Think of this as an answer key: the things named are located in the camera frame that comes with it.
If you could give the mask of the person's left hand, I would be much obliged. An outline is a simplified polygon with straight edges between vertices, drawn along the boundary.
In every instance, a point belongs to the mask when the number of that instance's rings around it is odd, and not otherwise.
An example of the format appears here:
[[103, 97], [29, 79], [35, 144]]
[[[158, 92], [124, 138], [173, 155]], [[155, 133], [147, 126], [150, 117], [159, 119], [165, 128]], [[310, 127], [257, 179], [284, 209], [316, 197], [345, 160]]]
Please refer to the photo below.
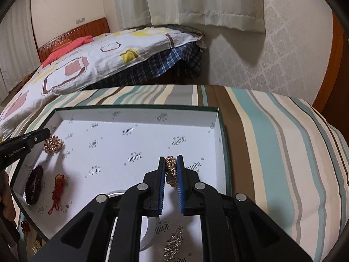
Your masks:
[[3, 170], [1, 171], [1, 178], [3, 181], [3, 189], [1, 191], [1, 202], [3, 203], [3, 216], [5, 219], [14, 222], [16, 212], [11, 196], [11, 189], [9, 187], [8, 174]]

